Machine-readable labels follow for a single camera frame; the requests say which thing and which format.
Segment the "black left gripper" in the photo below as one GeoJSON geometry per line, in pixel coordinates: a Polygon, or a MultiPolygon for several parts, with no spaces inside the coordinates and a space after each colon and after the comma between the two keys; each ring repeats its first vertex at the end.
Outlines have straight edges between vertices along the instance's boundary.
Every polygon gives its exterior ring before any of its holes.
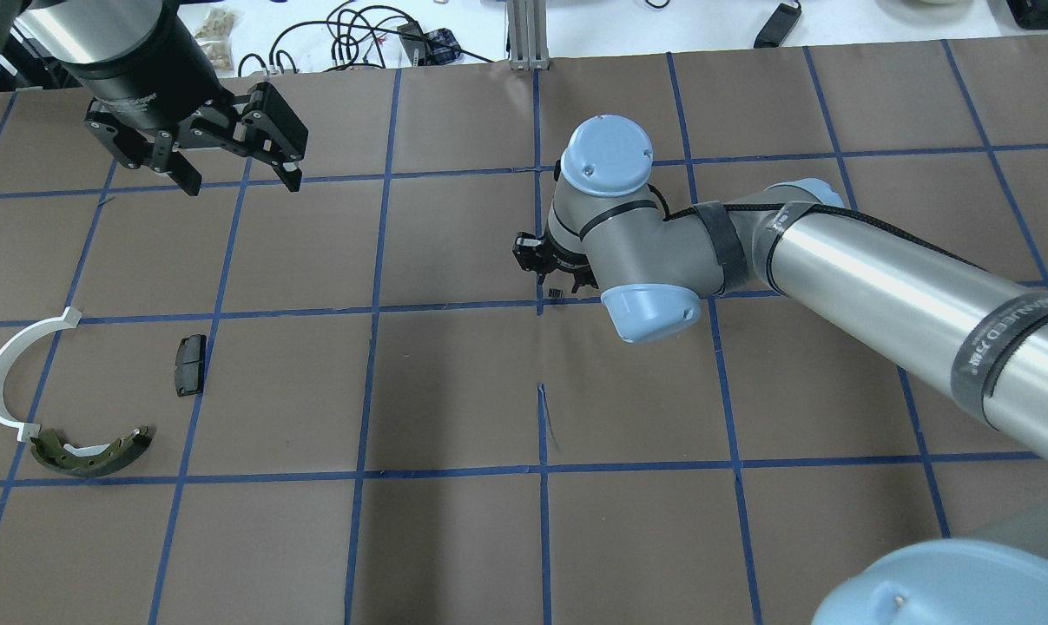
{"type": "MultiPolygon", "coordinates": [[[[228,112],[230,139],[223,149],[266,163],[290,193],[301,189],[306,124],[270,82],[258,82],[241,95],[223,87],[179,17],[159,17],[130,52],[84,64],[84,87],[95,98],[84,126],[126,168],[151,159],[152,146],[143,132],[175,132],[195,111],[211,106],[228,112]]],[[[165,154],[163,174],[190,197],[201,192],[202,175],[179,150],[165,154]]]]}

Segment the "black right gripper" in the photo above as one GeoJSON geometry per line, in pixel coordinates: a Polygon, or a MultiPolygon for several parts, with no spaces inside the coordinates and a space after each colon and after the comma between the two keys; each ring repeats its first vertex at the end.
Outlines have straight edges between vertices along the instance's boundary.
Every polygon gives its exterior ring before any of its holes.
{"type": "Polygon", "coordinates": [[[521,270],[534,273],[539,284],[543,284],[547,274],[564,272],[571,274],[570,292],[576,295],[580,289],[598,288],[597,278],[592,272],[586,254],[571,252],[559,244],[554,234],[546,228],[541,236],[529,233],[518,233],[514,239],[514,258],[521,270]]]}

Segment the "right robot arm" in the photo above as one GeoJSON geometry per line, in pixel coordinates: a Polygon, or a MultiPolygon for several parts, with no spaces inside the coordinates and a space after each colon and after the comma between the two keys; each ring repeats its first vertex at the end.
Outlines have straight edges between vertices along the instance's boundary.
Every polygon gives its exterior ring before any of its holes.
{"type": "MultiPolygon", "coordinates": [[[[844,206],[818,179],[665,214],[639,124],[576,127],[539,234],[514,257],[596,288],[615,331],[654,343],[754,278],[900,365],[1048,462],[1048,290],[1023,287],[844,206]]],[[[1048,624],[1048,503],[915,543],[830,592],[816,624],[1048,624]]]]}

